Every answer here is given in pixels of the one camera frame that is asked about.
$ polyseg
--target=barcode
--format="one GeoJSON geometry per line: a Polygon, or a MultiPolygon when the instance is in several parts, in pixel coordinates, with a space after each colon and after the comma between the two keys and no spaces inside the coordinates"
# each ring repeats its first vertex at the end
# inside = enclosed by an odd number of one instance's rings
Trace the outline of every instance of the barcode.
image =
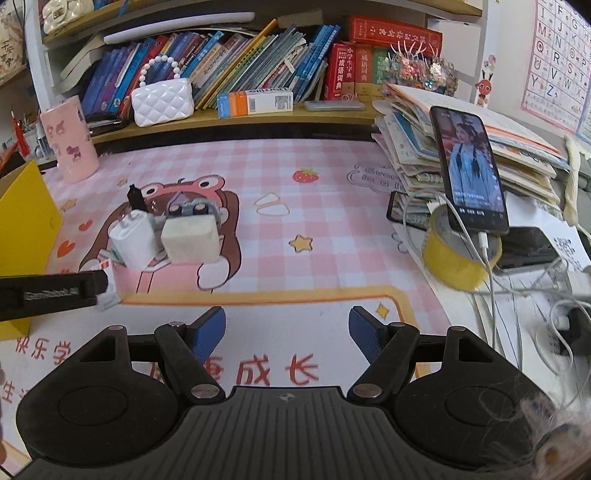
{"type": "Polygon", "coordinates": [[[290,96],[279,95],[275,97],[275,108],[277,110],[287,110],[290,107],[290,96]]]}

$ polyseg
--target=girl on phone screen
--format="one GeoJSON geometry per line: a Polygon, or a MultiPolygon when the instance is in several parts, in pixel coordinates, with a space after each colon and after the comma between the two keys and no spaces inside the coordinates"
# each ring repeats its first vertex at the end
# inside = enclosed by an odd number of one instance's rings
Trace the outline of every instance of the girl on phone screen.
{"type": "Polygon", "coordinates": [[[456,130],[449,157],[449,177],[458,206],[503,212],[503,201],[491,168],[484,132],[452,114],[456,130]]]}

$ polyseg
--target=black phone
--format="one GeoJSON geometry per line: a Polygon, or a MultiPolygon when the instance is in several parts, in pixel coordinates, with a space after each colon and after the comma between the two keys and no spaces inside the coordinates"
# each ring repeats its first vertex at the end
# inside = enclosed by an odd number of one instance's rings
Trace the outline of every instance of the black phone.
{"type": "Polygon", "coordinates": [[[502,243],[503,253],[495,266],[500,274],[543,269],[558,258],[548,237],[535,226],[511,227],[502,243]]]}
{"type": "MultiPolygon", "coordinates": [[[[505,197],[491,142],[479,116],[449,108],[431,108],[447,198],[468,231],[504,235],[509,231],[505,197]]],[[[449,225],[461,232],[449,209],[449,225]]]]}

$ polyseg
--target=white sponge cube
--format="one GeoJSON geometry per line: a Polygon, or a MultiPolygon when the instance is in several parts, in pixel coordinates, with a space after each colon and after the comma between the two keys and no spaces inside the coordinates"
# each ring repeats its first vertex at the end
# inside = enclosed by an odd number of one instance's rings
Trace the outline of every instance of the white sponge cube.
{"type": "Polygon", "coordinates": [[[161,239],[173,264],[210,263],[220,255],[219,235],[213,215],[169,218],[162,229],[161,239]]]}

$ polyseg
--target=yellow box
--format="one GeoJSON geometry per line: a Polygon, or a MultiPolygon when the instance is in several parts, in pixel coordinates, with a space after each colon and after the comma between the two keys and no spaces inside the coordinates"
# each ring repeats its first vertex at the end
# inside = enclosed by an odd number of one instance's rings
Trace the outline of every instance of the yellow box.
{"type": "MultiPolygon", "coordinates": [[[[0,179],[0,275],[45,273],[61,222],[35,162],[0,179]]],[[[0,340],[27,335],[29,324],[29,318],[0,322],[0,340]]]]}

